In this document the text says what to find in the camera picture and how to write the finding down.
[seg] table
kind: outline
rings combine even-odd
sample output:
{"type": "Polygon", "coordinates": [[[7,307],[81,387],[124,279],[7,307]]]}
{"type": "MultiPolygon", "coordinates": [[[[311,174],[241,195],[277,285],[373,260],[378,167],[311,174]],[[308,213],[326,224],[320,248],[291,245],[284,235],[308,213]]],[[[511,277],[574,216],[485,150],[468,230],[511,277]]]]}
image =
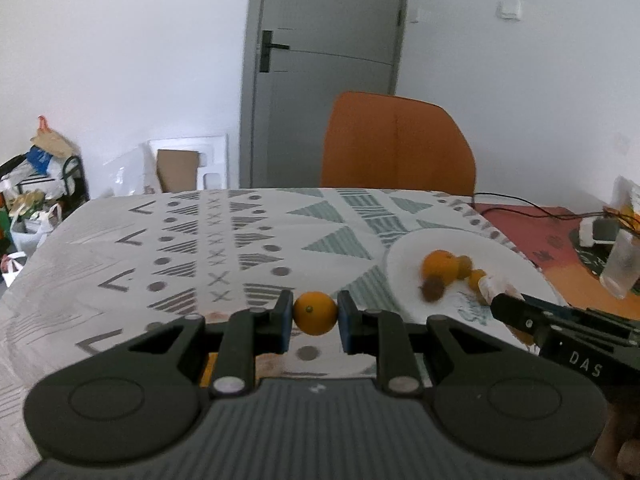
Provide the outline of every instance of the table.
{"type": "MultiPolygon", "coordinates": [[[[355,303],[400,311],[382,261],[423,228],[469,230],[518,252],[466,200],[439,192],[367,189],[207,190],[90,201],[36,252],[0,300],[0,478],[37,460],[22,421],[43,376],[198,311],[209,321],[296,294],[347,289],[355,303]]],[[[294,328],[285,356],[260,376],[357,377],[334,328],[294,328]]]]}
{"type": "MultiPolygon", "coordinates": [[[[476,210],[484,214],[486,209],[493,206],[495,204],[476,204],[476,210]]],[[[541,214],[530,206],[504,207],[528,214],[541,214]]],[[[561,207],[547,209],[554,214],[570,213],[561,207]]],[[[568,237],[569,232],[578,228],[580,219],[534,219],[505,211],[489,211],[486,218],[540,267],[569,304],[640,319],[640,296],[630,292],[624,300],[614,298],[600,285],[597,276],[580,262],[568,237]]]]}

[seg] blue plastic bag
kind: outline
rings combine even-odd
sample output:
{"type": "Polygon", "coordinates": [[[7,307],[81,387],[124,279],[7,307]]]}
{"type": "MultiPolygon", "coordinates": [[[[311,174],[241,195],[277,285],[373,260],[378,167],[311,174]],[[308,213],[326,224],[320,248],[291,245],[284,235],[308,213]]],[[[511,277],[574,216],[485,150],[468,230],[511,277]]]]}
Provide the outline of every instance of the blue plastic bag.
{"type": "Polygon", "coordinates": [[[32,146],[31,149],[26,153],[27,160],[34,167],[34,169],[41,175],[46,175],[47,168],[49,167],[49,163],[53,158],[53,155],[50,153],[41,150],[37,146],[32,146]]]}

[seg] orange chair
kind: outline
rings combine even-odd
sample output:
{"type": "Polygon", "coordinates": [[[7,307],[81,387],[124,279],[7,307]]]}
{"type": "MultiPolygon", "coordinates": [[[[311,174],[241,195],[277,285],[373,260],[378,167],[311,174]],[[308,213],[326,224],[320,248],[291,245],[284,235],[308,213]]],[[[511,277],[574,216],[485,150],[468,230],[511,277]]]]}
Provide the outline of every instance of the orange chair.
{"type": "Polygon", "coordinates": [[[323,187],[422,189],[472,195],[476,162],[442,108],[387,95],[345,92],[324,138],[323,187]]]}

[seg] door frame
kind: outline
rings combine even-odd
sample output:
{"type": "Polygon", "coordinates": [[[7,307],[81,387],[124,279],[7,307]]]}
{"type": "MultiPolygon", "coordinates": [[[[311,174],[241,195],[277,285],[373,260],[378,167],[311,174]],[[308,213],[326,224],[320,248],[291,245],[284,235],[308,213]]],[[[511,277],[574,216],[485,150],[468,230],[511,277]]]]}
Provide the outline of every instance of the door frame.
{"type": "MultiPolygon", "coordinates": [[[[255,84],[260,57],[260,22],[262,21],[263,1],[249,0],[247,9],[240,97],[239,183],[241,188],[248,188],[253,185],[255,84]]],[[[402,38],[404,38],[404,29],[406,27],[407,1],[400,0],[399,26],[396,30],[396,47],[394,49],[389,94],[395,93],[396,83],[398,82],[398,65],[402,50],[402,38]]]]}

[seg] patterned bedspread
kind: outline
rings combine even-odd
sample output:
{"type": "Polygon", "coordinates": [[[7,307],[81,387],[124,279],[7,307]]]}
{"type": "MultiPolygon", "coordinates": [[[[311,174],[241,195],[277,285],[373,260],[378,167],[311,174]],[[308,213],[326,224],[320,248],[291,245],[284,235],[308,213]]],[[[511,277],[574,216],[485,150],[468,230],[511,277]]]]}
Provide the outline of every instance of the patterned bedspread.
{"type": "MultiPolygon", "coordinates": [[[[407,232],[450,227],[516,250],[457,197],[367,189],[207,190],[94,200],[37,251],[0,300],[0,478],[38,454],[22,421],[29,389],[61,367],[197,310],[223,320],[271,307],[283,288],[347,289],[358,306],[401,312],[382,269],[407,232]]],[[[462,312],[469,322],[486,307],[462,312]]],[[[259,358],[262,376],[362,376],[337,328],[294,329],[285,356],[259,358]]]]}

